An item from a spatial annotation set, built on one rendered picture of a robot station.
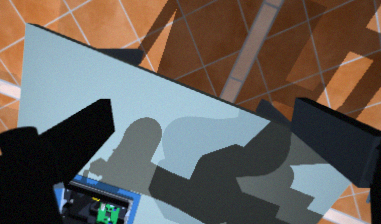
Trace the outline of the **green circuit board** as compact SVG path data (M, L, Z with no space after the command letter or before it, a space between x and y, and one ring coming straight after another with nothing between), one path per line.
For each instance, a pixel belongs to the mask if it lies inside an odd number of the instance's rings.
M97 224L116 224L119 213L118 207L100 202L96 223Z

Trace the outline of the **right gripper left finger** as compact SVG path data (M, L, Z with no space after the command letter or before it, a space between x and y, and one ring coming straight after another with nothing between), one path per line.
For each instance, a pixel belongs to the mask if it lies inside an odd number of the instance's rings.
M54 189L65 189L114 132L111 99L40 135L33 126L1 132L0 224L63 224Z

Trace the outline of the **blue flat plate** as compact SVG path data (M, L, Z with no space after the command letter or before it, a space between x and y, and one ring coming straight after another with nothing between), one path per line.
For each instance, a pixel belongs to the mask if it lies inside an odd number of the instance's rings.
M103 182L100 182L100 181L97 181L94 179L90 179L90 178L87 178L87 177L84 177L81 175L77 175L73 179L73 181L76 181L76 182L79 182L79 183L82 183L82 184L85 184L85 185L88 185L91 187L95 187L95 188L98 188L98 189L101 189L101 190L104 190L104 191L107 191L107 192L110 192L110 193L120 195L120 196L134 200L133 204L132 204L131 211L130 211L130 215L128 218L128 222L127 222L127 224L133 224L134 217L135 217L137 207L138 207L140 197L141 197L140 194L137 194L137 193L134 193L134 192L122 189L122 188L118 188L118 187L115 187L115 186L112 186L112 185L109 185L109 184L106 184L106 183L103 183ZM61 205L62 191L63 191L63 189L55 189L59 207Z

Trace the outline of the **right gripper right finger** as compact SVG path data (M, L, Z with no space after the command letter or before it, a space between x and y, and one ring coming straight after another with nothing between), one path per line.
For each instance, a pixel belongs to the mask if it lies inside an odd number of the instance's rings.
M381 130L296 97L290 131L357 188L370 188L371 224L381 224Z

